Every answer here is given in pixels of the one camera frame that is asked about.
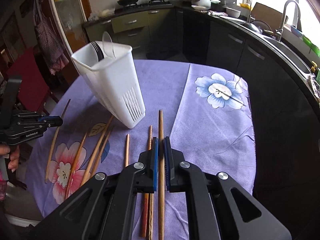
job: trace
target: red chair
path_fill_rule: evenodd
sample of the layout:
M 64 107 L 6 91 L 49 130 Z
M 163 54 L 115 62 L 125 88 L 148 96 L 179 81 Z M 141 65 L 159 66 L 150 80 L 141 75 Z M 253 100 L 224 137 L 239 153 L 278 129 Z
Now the red chair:
M 27 110 L 38 113 L 43 111 L 49 115 L 44 108 L 44 103 L 49 96 L 58 103 L 59 100 L 52 94 L 38 69 L 32 47 L 26 49 L 25 53 L 13 63 L 5 74 L 8 78 L 15 74 L 22 76 L 18 100 Z

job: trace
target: human hand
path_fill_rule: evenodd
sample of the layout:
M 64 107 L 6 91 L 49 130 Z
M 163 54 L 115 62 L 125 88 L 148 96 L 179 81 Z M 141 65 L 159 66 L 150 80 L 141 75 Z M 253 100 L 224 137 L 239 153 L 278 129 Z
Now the human hand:
M 4 144 L 0 144 L 0 155 L 5 155 L 10 152 L 10 147 Z M 8 165 L 8 169 L 14 172 L 19 165 L 19 156 L 20 156 L 20 149 L 19 145 L 15 148 L 15 150 L 10 154 L 10 162 Z

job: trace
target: cutting board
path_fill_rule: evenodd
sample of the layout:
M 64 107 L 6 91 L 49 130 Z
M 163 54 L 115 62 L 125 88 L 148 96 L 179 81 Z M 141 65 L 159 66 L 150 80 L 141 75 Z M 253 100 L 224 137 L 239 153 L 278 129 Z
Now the cutting board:
M 256 3 L 251 11 L 251 16 L 259 21 L 266 22 L 272 31 L 278 30 L 281 23 L 282 13 L 264 4 Z

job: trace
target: faucet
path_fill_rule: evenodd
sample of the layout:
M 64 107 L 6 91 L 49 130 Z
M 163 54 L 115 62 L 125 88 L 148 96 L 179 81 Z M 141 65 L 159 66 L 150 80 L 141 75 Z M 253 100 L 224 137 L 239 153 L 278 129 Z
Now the faucet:
M 251 4 L 252 4 L 251 0 L 249 0 L 249 1 L 250 1 L 250 10 L 249 10 L 248 18 L 247 18 L 248 23 L 250 23 L 250 20 L 251 20 Z
M 282 37 L 282 33 L 283 33 L 283 26 L 284 26 L 284 21 L 285 21 L 285 12 L 287 10 L 287 6 L 289 3 L 291 2 L 294 2 L 297 9 L 298 9 L 298 19 L 300 19 L 300 16 L 301 16 L 301 12 L 300 12 L 300 7 L 299 7 L 299 4 L 295 1 L 295 0 L 287 0 L 284 4 L 284 9 L 283 9 L 283 14 L 282 14 L 282 19 L 281 19 L 281 24 L 280 24 L 280 27 L 279 27 L 279 30 L 276 30 L 276 32 L 273 33 L 273 36 L 276 37 L 276 40 L 277 41 L 280 41 L 281 40 L 281 37 Z

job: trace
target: white plastic container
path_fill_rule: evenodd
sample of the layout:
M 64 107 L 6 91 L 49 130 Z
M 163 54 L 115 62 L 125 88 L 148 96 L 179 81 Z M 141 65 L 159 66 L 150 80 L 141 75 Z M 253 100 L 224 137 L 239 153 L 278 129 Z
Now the white plastic container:
M 102 48 L 102 41 L 97 41 Z M 132 58 L 132 47 L 113 43 L 116 59 L 106 57 L 98 62 L 91 43 L 72 56 L 80 75 L 100 103 L 120 122 L 133 128 L 145 116 L 145 106 Z

